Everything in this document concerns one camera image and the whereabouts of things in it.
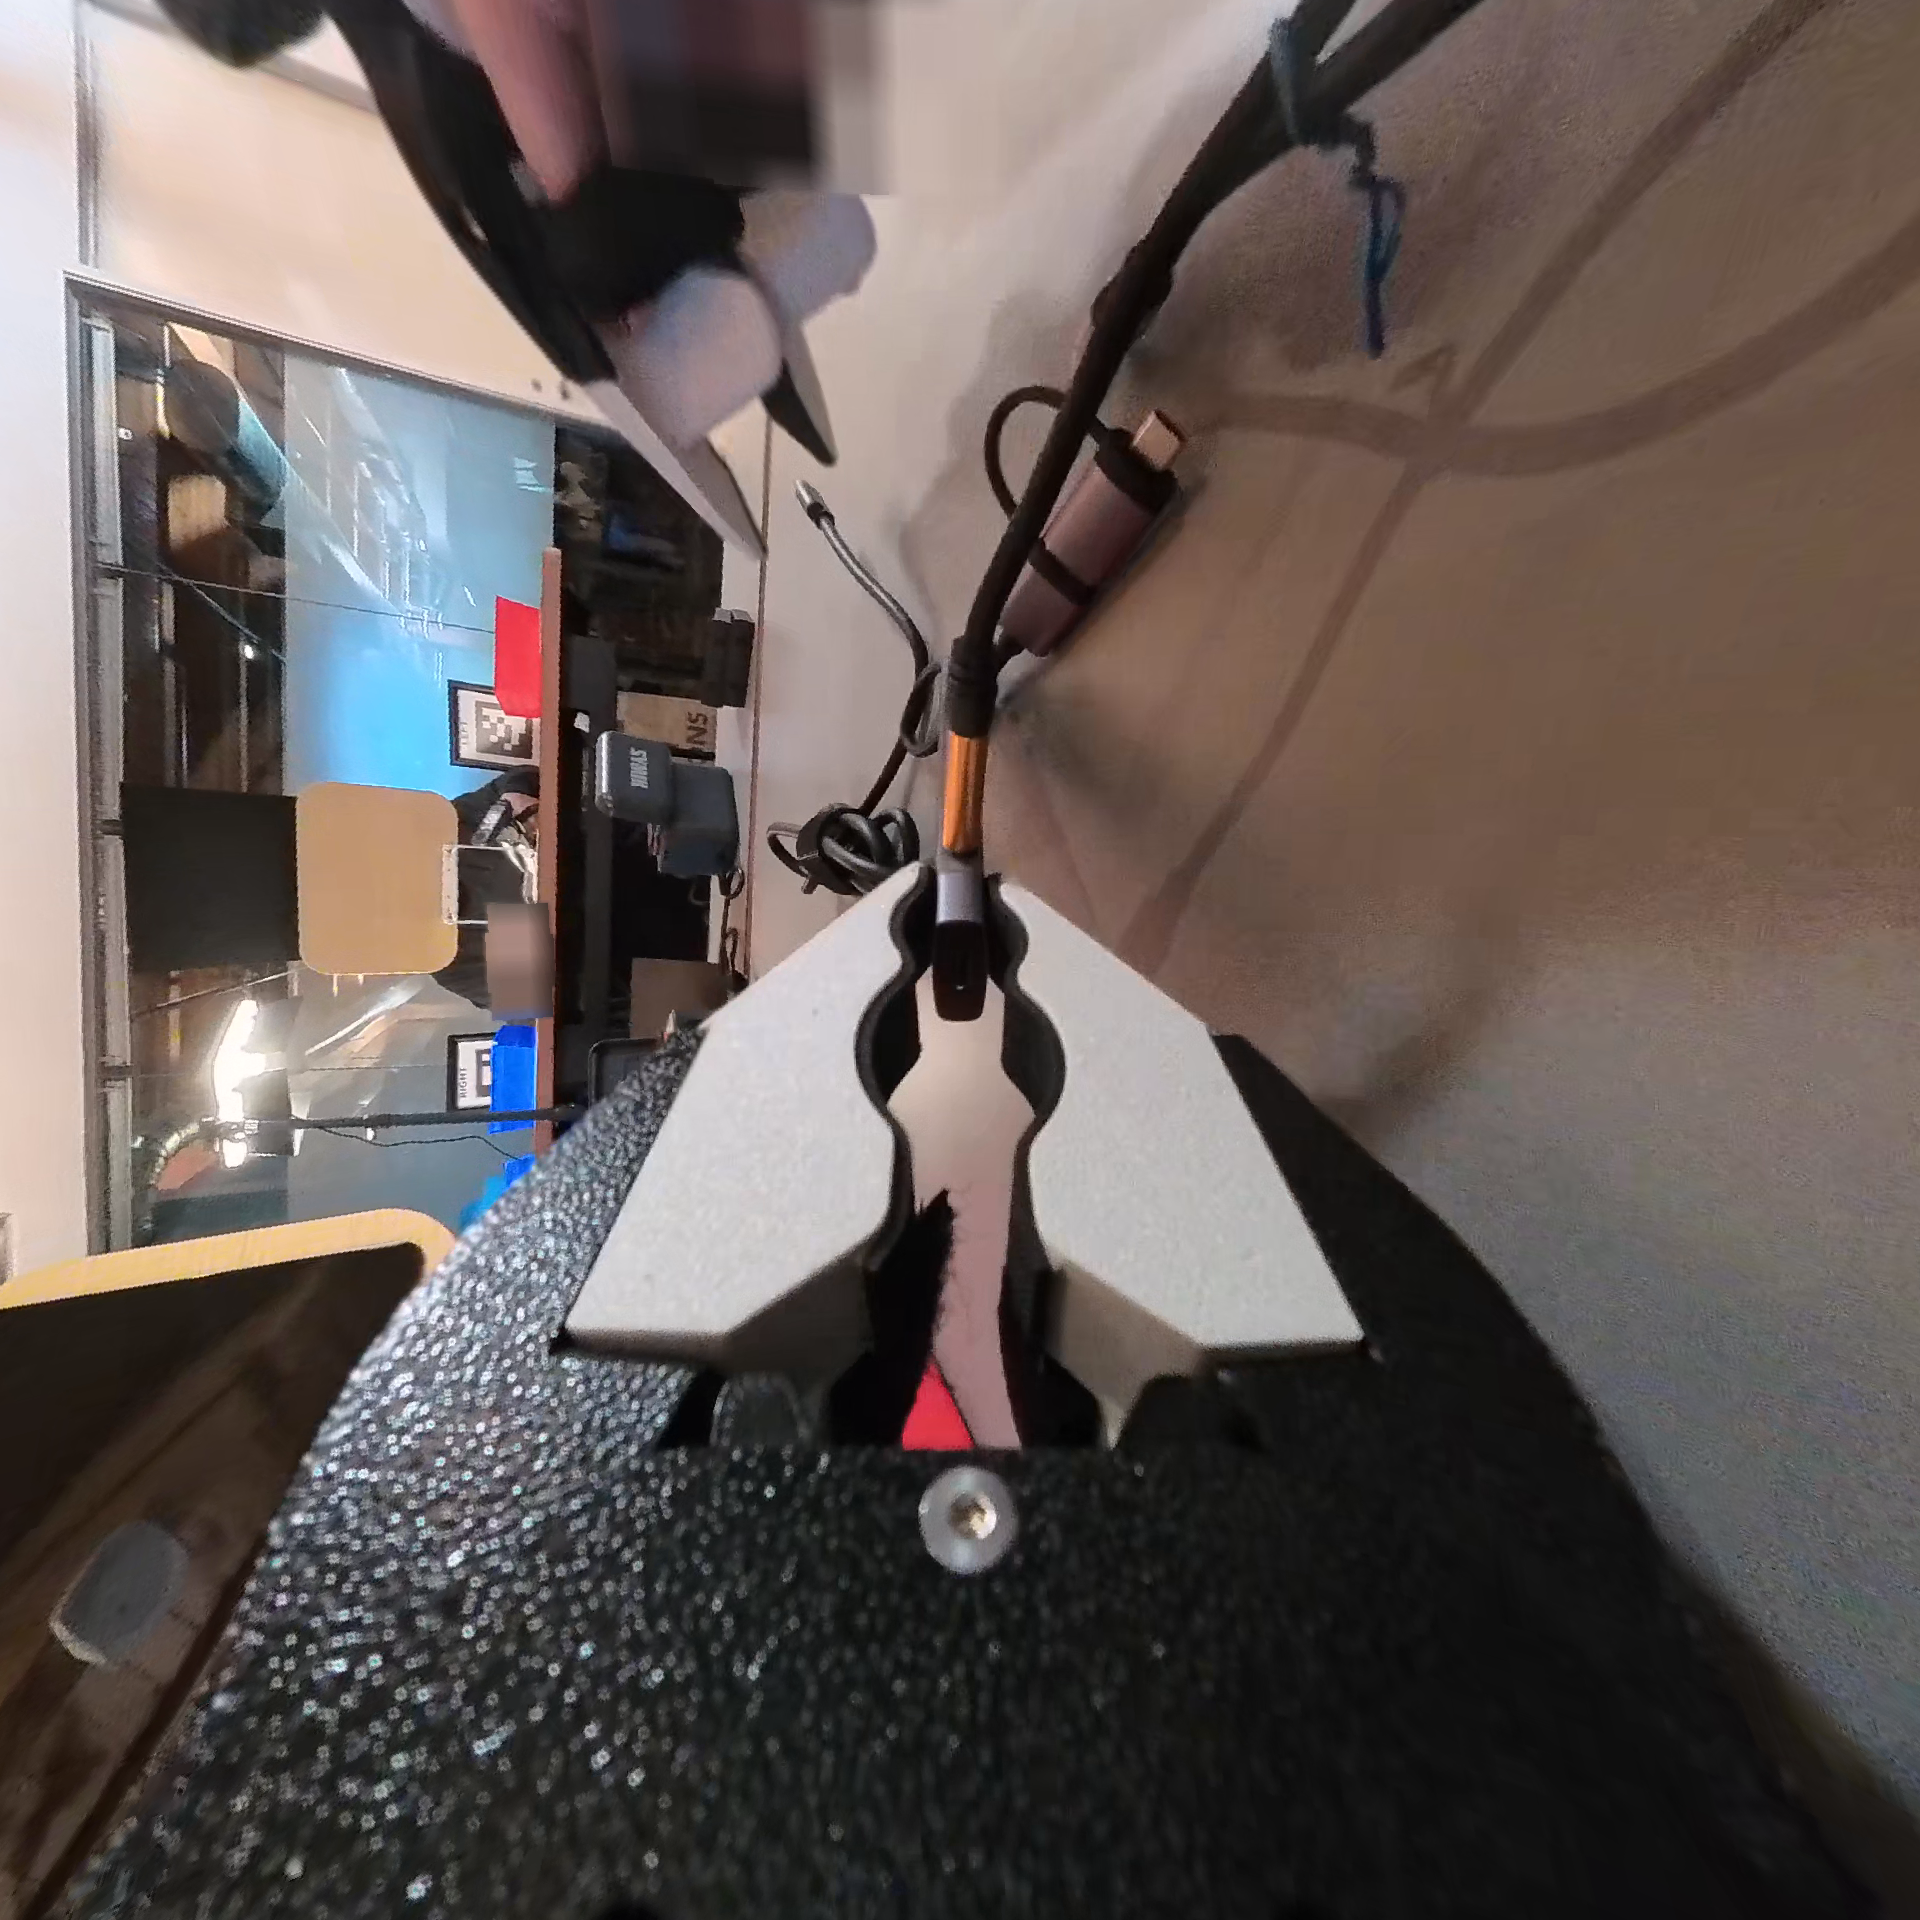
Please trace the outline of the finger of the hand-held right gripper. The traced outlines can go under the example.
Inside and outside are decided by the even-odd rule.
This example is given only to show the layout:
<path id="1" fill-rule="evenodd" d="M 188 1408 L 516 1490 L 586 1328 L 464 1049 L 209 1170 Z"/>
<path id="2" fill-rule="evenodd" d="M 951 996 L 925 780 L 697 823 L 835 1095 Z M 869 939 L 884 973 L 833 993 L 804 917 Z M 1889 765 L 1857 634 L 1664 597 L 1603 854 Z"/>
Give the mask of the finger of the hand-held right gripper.
<path id="1" fill-rule="evenodd" d="M 762 533 L 711 430 L 773 384 L 773 304 L 753 275 L 674 275 L 650 304 L 590 323 L 612 377 L 590 384 L 612 428 L 728 548 Z"/>
<path id="2" fill-rule="evenodd" d="M 780 372 L 762 390 L 766 420 L 833 469 L 835 430 L 804 326 L 873 273 L 873 210 L 858 194 L 749 194 L 739 210 L 739 267 L 766 299 L 780 344 Z"/>

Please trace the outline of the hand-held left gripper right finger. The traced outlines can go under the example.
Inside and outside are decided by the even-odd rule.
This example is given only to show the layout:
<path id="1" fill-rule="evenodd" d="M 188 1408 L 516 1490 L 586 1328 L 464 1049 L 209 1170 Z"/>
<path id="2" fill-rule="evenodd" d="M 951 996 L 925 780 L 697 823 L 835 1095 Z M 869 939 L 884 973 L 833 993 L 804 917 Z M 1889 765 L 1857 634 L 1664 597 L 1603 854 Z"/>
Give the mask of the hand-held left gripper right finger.
<path id="1" fill-rule="evenodd" d="M 1345 1354 L 1362 1328 L 1201 1020 L 1019 881 L 999 1066 L 1029 1104 L 1011 1259 L 1082 1392 Z"/>

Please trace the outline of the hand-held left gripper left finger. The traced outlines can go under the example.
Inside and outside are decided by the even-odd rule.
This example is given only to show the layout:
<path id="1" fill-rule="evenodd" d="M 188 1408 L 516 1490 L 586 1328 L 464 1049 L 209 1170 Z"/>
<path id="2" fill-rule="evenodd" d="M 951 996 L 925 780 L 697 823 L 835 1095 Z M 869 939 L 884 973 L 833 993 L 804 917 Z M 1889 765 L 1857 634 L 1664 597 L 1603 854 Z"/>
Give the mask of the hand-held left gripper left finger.
<path id="1" fill-rule="evenodd" d="M 914 1216 L 934 879 L 896 874 L 703 1026 L 563 1337 L 586 1354 L 846 1380 Z"/>

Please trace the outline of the grey tethered adapter plug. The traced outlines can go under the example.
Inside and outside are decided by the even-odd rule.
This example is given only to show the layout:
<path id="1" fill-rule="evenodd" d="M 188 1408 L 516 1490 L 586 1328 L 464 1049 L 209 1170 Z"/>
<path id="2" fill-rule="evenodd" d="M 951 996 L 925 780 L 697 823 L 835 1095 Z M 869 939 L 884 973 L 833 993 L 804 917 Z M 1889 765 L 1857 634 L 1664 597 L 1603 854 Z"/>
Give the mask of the grey tethered adapter plug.
<path id="1" fill-rule="evenodd" d="M 1088 469 L 1052 507 L 997 614 L 1004 651 L 1052 659 L 1065 647 L 1178 499 L 1184 428 L 1170 414 L 1146 409 L 1135 428 L 1098 420 L 1088 442 Z"/>

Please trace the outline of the person's right hand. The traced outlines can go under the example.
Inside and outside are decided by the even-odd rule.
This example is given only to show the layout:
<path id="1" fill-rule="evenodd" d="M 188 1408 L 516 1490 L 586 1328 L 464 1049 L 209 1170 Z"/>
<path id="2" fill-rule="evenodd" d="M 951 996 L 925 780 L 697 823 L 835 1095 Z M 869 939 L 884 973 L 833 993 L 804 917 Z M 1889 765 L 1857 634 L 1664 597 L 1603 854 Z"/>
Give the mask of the person's right hand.
<path id="1" fill-rule="evenodd" d="M 540 199 L 554 208 L 571 204 L 604 161 L 586 5 L 455 0 L 448 18 L 468 59 L 485 72 Z"/>

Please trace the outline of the glass partition window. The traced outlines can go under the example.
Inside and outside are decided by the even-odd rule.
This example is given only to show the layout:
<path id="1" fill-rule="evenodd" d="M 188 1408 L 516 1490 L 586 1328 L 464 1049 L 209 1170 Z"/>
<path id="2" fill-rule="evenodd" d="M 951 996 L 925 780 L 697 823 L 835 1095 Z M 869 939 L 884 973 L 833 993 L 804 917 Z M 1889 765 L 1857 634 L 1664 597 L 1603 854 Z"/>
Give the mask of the glass partition window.
<path id="1" fill-rule="evenodd" d="M 590 806 L 590 738 L 711 757 L 749 692 L 736 551 L 612 428 L 156 309 L 71 326 L 77 845 L 90 1248 L 494 1201 L 562 1119 L 446 1112 L 494 1027 L 507 1112 L 586 1096 L 640 967 L 705 959 L 719 886 Z M 540 608 L 540 757 L 448 765 L 490 600 Z M 439 973 L 296 966 L 294 795 L 446 795 Z"/>

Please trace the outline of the blue grey box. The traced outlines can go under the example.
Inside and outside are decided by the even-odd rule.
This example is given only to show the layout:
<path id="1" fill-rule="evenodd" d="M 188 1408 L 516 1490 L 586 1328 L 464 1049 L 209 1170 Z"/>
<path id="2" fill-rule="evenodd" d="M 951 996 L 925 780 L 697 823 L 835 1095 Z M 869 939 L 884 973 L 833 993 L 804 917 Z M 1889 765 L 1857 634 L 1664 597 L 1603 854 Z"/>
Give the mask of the blue grey box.
<path id="1" fill-rule="evenodd" d="M 739 862 L 736 778 L 719 763 L 668 757 L 668 816 L 656 826 L 659 879 L 728 879 Z"/>

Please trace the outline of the beige chair back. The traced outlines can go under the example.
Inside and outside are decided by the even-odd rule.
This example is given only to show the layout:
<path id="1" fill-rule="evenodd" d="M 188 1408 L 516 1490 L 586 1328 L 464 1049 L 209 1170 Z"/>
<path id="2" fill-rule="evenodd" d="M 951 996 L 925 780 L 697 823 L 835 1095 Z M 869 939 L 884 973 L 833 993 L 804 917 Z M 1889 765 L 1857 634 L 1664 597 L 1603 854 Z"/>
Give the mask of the beige chair back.
<path id="1" fill-rule="evenodd" d="M 296 966 L 324 979 L 439 973 L 457 926 L 446 795 L 316 780 L 294 795 Z"/>

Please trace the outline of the blue thread tie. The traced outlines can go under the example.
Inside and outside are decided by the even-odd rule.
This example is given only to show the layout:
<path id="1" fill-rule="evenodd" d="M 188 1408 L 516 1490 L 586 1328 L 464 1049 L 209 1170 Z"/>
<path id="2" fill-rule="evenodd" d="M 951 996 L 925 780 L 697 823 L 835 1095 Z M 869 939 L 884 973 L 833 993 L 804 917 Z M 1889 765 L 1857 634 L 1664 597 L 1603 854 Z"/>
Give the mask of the blue thread tie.
<path id="1" fill-rule="evenodd" d="M 1345 154 L 1345 185 L 1362 208 L 1357 229 L 1357 338 L 1369 359 L 1387 351 L 1387 278 L 1403 234 L 1403 188 L 1376 164 L 1376 133 L 1353 112 L 1320 106 L 1320 59 L 1345 22 L 1351 0 L 1305 0 L 1268 29 L 1268 82 L 1285 150 Z"/>

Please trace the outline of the wooden chair with felt pad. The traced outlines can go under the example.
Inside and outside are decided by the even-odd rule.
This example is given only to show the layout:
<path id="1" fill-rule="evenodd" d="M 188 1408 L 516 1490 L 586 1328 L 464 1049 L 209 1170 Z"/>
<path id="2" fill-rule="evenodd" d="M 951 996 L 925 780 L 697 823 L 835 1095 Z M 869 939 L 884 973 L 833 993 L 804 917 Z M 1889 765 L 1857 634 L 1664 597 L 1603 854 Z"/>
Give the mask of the wooden chair with felt pad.
<path id="1" fill-rule="evenodd" d="M 6 1914 L 54 1914 L 180 1743 L 324 1408 L 448 1244 L 371 1210 L 6 1283 Z"/>

